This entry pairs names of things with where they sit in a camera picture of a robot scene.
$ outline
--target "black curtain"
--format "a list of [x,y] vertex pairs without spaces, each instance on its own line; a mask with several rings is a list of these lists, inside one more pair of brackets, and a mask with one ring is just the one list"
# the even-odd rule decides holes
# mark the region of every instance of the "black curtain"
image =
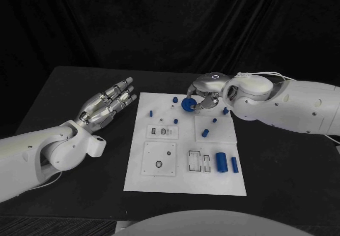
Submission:
[[340,86],[338,10],[336,0],[4,0],[1,124],[12,132],[58,65],[276,71]]

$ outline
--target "robotic hand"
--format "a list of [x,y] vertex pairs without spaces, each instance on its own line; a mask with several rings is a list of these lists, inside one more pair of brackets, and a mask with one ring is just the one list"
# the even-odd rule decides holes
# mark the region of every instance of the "robotic hand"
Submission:
[[[260,75],[279,76],[283,81],[273,84]],[[204,98],[198,104],[191,99],[194,91]],[[218,97],[243,120],[257,119],[299,133],[340,135],[340,87],[293,81],[276,72],[237,73],[233,78],[211,72],[190,85],[181,106],[185,111],[213,108]]]
[[[58,127],[0,140],[0,202],[44,183],[60,171],[74,168],[86,153],[99,157],[105,140],[92,135],[136,98],[129,95],[132,78],[116,83],[83,104],[74,120]],[[40,154],[48,164],[40,164]]]

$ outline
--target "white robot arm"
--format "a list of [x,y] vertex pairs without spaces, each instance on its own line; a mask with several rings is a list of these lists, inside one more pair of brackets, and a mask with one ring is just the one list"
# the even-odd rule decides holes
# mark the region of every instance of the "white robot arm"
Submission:
[[273,84],[264,74],[286,78],[275,72],[237,73],[233,78],[215,72],[201,75],[185,99],[195,91],[204,100],[190,110],[214,107],[221,97],[243,120],[257,119],[298,133],[340,135],[340,87],[290,78]]
[[[92,135],[133,101],[132,78],[126,78],[83,104],[74,120],[58,127],[0,140],[0,202],[44,183],[60,171],[74,168],[84,155],[99,157],[105,140]],[[40,164],[40,154],[48,163]]]

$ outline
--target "table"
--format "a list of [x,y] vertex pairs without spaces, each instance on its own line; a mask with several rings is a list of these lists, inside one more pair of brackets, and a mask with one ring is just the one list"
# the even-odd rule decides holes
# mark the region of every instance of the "table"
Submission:
[[[17,133],[74,118],[83,102],[126,77],[133,93],[184,94],[197,74],[56,67]],[[340,154],[321,135],[299,134],[233,116],[246,197],[123,192],[138,100],[94,134],[106,140],[57,182],[0,204],[1,215],[142,220],[164,213],[218,209],[290,225],[340,226]]]

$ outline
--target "blue object in gripper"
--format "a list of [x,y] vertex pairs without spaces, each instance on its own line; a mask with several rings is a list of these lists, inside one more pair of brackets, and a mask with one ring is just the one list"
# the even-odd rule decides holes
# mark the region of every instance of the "blue object in gripper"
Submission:
[[228,110],[227,110],[227,108],[224,107],[224,109],[223,109],[223,114],[226,115],[228,113]]
[[231,169],[233,169],[233,173],[239,172],[237,162],[236,162],[236,158],[234,157],[231,157]]
[[208,130],[207,130],[207,129],[204,129],[204,131],[203,131],[203,133],[201,133],[201,137],[205,137],[205,136],[207,136],[207,134],[208,134]]
[[220,173],[227,172],[226,157],[223,152],[215,153],[215,164],[217,164],[217,172]]
[[184,111],[187,112],[192,112],[194,110],[190,108],[191,105],[195,105],[197,102],[192,98],[184,98],[182,101],[181,101],[181,108]]

